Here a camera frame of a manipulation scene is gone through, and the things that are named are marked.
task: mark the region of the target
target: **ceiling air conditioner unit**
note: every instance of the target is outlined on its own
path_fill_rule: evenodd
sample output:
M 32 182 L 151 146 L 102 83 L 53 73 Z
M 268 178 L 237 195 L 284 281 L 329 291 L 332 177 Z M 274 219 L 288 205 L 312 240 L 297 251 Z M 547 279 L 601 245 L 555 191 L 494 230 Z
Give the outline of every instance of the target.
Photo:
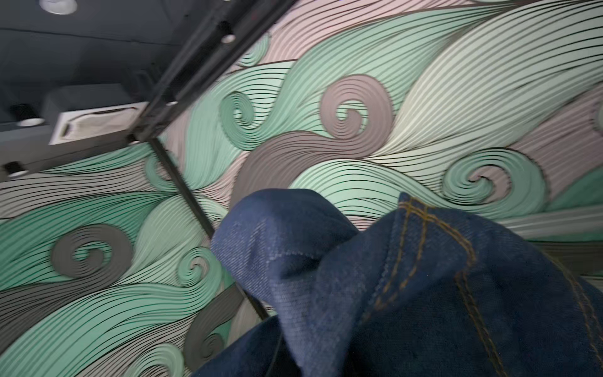
M 49 93 L 42 114 L 53 125 L 50 145 L 130 128 L 147 102 L 133 102 L 121 85 L 65 86 Z

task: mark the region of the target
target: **black vertical post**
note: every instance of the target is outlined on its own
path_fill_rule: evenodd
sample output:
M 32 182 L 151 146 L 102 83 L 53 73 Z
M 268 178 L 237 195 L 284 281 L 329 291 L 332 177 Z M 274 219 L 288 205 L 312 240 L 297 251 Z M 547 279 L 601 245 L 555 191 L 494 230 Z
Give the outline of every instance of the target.
M 169 158 L 168 152 L 166 152 L 166 150 L 164 149 L 163 144 L 161 144 L 161 142 L 157 138 L 151 138 L 148 142 L 149 144 L 151 144 L 151 148 L 155 152 L 155 155 L 157 155 L 159 162 L 161 162 L 161 164 L 165 168 L 165 171 L 167 171 L 170 178 L 172 178 L 172 182 L 174 182 L 174 184 L 176 185 L 178 192 L 180 193 L 180 195 L 182 195 L 182 197 L 184 197 L 186 204 L 188 204 L 192 213 L 195 215 L 195 217 L 201 224 L 201 227 L 203 228 L 203 230 L 205 230 L 205 233 L 208 235 L 208 237 L 212 238 L 214 233 L 212 223 L 207 218 L 205 212 L 203 212 L 203 210 L 201 209 L 199 203 L 197 203 L 197 199 L 195 198 L 191 190 L 189 190 L 188 186 L 186 186 L 185 180 L 180 175 L 180 172 L 178 172 L 178 168 L 176 168 L 176 165 L 174 165 L 172 159 Z

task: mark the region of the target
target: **wall mural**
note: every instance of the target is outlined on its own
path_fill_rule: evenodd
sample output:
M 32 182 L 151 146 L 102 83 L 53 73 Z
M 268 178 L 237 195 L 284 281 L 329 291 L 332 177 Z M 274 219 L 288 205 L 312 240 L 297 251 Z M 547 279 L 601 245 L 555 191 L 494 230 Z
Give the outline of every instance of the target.
M 400 191 L 493 220 L 602 204 L 602 20 L 601 1 L 300 0 L 162 140 L 216 226 L 269 187 L 360 229 Z M 3 376 L 188 375 L 258 323 L 147 145 L 0 188 Z M 585 268 L 603 231 L 533 241 Z

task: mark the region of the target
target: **denim jacket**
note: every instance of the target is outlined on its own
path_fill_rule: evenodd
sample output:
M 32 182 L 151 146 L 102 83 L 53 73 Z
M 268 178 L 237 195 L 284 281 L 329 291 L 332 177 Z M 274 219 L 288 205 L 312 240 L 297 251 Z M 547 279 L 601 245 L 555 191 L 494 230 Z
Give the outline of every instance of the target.
M 212 252 L 278 316 L 195 376 L 603 376 L 603 293 L 476 215 L 401 194 L 359 232 L 314 191 L 267 189 Z

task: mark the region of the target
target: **painted wall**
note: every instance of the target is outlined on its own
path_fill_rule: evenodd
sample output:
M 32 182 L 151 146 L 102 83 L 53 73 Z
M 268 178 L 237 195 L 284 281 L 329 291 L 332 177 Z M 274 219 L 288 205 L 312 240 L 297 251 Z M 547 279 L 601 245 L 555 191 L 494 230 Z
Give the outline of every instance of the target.
M 163 140 L 216 225 L 267 187 L 360 229 L 400 191 L 493 220 L 601 204 L 602 20 L 597 1 L 301 0 Z M 184 336 L 232 280 L 148 146 L 0 187 L 0 370 L 187 373 Z M 539 241 L 592 258 L 603 231 Z

